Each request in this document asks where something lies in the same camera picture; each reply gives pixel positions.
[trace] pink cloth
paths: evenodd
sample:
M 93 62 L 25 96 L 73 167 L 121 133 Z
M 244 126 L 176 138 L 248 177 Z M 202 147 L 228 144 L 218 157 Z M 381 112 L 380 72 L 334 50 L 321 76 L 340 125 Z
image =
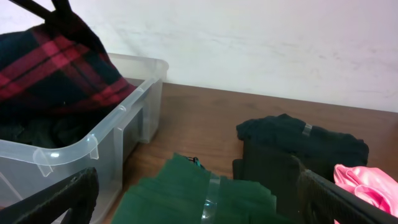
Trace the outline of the pink cloth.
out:
M 398 183 L 379 168 L 335 166 L 336 185 L 398 217 Z

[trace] table top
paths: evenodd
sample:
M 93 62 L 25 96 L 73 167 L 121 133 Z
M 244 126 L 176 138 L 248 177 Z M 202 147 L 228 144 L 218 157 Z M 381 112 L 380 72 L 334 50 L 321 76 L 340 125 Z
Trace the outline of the table top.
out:
M 242 158 L 236 125 L 253 118 L 288 115 L 330 131 L 350 133 L 369 146 L 369 167 L 398 180 L 398 113 L 164 83 L 159 129 L 140 144 L 123 170 L 123 192 L 104 223 L 111 223 L 123 193 L 142 177 L 155 176 L 174 152 L 198 157 L 206 169 L 232 178 Z

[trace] plaid cloth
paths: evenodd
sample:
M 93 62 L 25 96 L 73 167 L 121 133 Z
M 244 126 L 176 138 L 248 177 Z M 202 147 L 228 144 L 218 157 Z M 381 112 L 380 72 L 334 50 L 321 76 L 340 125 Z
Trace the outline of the plaid cloth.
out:
M 0 35 L 0 118 L 110 112 L 136 87 L 111 63 L 101 41 L 74 13 Z

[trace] clear plastic storage container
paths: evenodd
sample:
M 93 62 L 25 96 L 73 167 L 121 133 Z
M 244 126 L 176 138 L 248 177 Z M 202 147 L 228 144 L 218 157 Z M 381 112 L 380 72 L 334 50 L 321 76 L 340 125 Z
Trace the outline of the clear plastic storage container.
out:
M 95 167 L 99 195 L 91 223 L 101 223 L 122 189 L 123 162 L 137 142 L 149 142 L 159 123 L 163 60 L 110 54 L 138 86 L 77 143 L 58 149 L 0 140 L 0 207 L 23 200 L 86 167 Z

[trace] white wall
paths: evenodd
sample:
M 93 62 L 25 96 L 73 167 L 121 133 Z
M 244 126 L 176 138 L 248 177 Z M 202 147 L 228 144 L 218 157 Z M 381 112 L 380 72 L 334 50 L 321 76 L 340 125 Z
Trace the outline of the white wall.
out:
M 168 82 L 398 112 L 397 0 L 70 2 L 108 52 L 168 61 Z M 42 22 L 0 6 L 0 32 Z

